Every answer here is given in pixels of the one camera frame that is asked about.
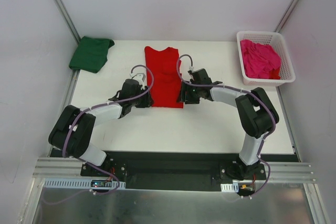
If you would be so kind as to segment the red t shirt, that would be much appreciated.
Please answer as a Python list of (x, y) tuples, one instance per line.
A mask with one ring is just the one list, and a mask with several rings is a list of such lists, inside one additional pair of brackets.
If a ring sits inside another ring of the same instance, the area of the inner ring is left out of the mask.
[(158, 51), (149, 46), (144, 49), (146, 66), (152, 71), (154, 78), (148, 76), (148, 82), (154, 82), (150, 91), (157, 108), (184, 108), (177, 99), (180, 94), (182, 81), (176, 68), (181, 64), (177, 62), (179, 52), (176, 48), (167, 47)]

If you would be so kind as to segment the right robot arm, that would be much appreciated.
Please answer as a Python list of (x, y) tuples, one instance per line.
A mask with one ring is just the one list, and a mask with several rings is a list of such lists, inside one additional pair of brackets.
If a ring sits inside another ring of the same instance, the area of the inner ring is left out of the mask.
[(198, 104), (200, 99), (221, 102), (235, 107), (245, 138), (236, 162), (225, 168), (231, 179), (248, 179), (257, 172), (260, 153), (265, 139), (273, 133), (279, 122), (279, 115), (263, 88), (246, 91), (213, 82), (205, 69), (190, 67), (189, 81), (182, 81), (178, 102)]

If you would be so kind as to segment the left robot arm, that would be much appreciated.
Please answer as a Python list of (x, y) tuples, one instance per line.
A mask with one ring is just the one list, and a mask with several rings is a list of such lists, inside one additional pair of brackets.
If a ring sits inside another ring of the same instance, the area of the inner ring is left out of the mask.
[(48, 137), (49, 144), (62, 150), (64, 157), (72, 156), (93, 164), (92, 168), (99, 176), (109, 174), (111, 158), (91, 143), (93, 129), (100, 124), (125, 117), (133, 107), (151, 107), (151, 88), (139, 79), (126, 79), (121, 90), (105, 103), (86, 109), (66, 106)]

